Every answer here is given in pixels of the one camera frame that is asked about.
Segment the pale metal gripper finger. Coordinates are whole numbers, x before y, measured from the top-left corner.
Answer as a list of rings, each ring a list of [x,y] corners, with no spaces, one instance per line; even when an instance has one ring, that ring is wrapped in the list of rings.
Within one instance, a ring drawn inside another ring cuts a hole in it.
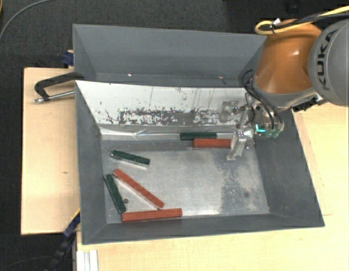
[[[239,135],[237,132],[235,132],[232,136],[231,141],[230,141],[230,149],[226,155],[226,159],[227,160],[235,160],[239,156],[240,156],[240,154],[239,154]]]
[[[233,146],[233,155],[232,155],[233,160],[240,158],[242,156],[246,142],[247,142],[247,139],[245,137],[236,137],[236,139],[234,140],[234,146]]]

